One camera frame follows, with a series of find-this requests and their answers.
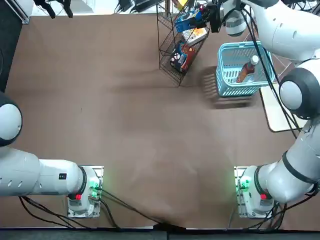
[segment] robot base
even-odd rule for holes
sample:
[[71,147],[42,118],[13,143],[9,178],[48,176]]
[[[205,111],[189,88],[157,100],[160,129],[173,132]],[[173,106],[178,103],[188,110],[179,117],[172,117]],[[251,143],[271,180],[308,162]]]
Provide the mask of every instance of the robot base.
[[262,200],[258,193],[254,175],[256,166],[235,166],[235,190],[240,218],[264,219],[274,206],[273,199]]
[[69,218],[97,218],[100,216],[99,194],[101,191],[94,187],[102,188],[104,167],[82,166],[87,175],[87,184],[81,195],[81,199],[71,200],[68,198]]

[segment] brown bottle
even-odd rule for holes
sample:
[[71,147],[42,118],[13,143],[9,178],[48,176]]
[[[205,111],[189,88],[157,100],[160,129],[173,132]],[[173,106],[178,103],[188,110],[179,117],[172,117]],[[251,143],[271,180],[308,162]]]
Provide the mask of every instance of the brown bottle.
[[250,61],[243,65],[238,77],[236,78],[236,82],[242,83],[247,75],[253,74],[255,72],[255,66],[258,64],[258,62],[258,56],[253,55]]

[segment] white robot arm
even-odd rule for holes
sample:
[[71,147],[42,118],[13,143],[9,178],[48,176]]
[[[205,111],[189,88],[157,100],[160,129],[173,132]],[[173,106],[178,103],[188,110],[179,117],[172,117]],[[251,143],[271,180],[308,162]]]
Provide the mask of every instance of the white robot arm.
[[67,195],[74,216],[91,217],[95,203],[89,196],[100,186],[95,171],[8,147],[20,134],[22,122],[18,106],[0,92],[0,196]]
[[[279,161],[250,166],[242,176],[248,217],[264,218],[274,200],[297,200],[320,180],[320,29],[313,27],[320,26],[320,17],[290,9],[281,0],[241,2],[252,8],[264,48],[295,63],[296,68],[280,82],[279,95],[293,114],[308,120]],[[223,3],[227,11],[235,6],[234,0]],[[226,21],[234,23],[226,25],[230,35],[244,31],[241,14],[230,15]]]

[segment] bottle cap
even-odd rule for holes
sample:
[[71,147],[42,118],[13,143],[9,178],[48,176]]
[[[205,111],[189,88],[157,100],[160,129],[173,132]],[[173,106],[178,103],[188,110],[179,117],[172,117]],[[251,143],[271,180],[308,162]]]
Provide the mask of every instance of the bottle cap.
[[257,65],[259,62],[259,57],[257,55],[253,55],[250,62],[252,65]]

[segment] brown mat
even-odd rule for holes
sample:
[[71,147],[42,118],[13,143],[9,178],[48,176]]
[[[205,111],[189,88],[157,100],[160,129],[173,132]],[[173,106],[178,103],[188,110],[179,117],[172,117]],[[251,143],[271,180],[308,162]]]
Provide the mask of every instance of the brown mat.
[[[217,50],[244,37],[211,34],[183,82],[206,87],[175,88],[158,70],[155,15],[32,17],[6,91],[24,117],[13,146],[39,158],[104,165],[105,187],[151,216],[226,228],[236,203],[233,167],[274,162],[294,142],[289,132],[270,132],[259,95],[216,97]],[[66,212],[63,196],[35,199]],[[3,227],[51,226],[30,217],[17,197],[0,201]],[[320,230],[317,206],[315,199],[288,212],[284,227]],[[121,227],[153,224],[112,203],[111,210]],[[109,226],[104,215],[83,222]],[[253,223],[235,217],[232,227]]]

